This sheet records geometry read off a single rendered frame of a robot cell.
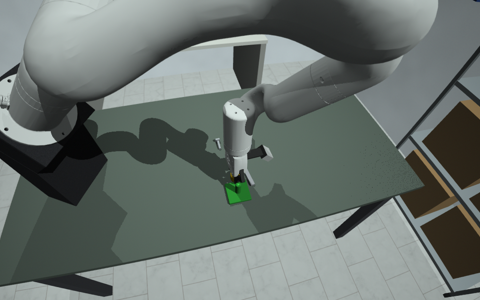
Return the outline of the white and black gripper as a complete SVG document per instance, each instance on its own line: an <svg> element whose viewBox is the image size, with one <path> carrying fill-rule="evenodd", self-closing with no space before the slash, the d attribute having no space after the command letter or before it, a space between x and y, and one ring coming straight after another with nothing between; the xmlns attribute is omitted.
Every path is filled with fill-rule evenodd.
<svg viewBox="0 0 480 300"><path fill-rule="evenodd" d="M233 156L225 151L225 159L228 163L228 167L232 176L234 177L234 183L245 182L244 173L247 172L248 158L247 153L242 156ZM239 175L240 174L240 175Z"/></svg>

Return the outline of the green peg on flat base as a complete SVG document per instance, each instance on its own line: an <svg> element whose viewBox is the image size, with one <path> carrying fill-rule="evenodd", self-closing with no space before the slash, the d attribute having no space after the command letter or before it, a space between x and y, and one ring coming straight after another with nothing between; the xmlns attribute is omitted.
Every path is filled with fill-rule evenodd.
<svg viewBox="0 0 480 300"><path fill-rule="evenodd" d="M242 203L251 200L251 194L248 190L247 181L240 183L234 182L226 183L225 190L228 196L229 204Z"/></svg>

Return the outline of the white flat bar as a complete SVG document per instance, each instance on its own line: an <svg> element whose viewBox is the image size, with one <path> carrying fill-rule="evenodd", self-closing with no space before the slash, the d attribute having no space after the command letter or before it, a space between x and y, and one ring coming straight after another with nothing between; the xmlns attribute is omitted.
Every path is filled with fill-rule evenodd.
<svg viewBox="0 0 480 300"><path fill-rule="evenodd" d="M248 169L247 169L247 172L246 172L245 175L246 175L246 177L247 177L248 182L250 183L250 185L251 185L251 186L255 185L255 182L253 182L253 179L252 179L250 173L248 172Z"/></svg>

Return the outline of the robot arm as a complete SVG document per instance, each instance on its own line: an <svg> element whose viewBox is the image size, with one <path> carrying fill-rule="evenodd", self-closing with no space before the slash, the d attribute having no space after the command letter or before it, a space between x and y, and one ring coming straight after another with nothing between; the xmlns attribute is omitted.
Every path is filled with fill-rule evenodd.
<svg viewBox="0 0 480 300"><path fill-rule="evenodd" d="M269 162L266 146L250 150L261 113L292 121L382 82L437 12L438 0L43 0L17 74L0 81L0 131L55 144L73 130L78 102L115 93L181 50L274 35L325 56L224 104L225 151Z"/></svg>

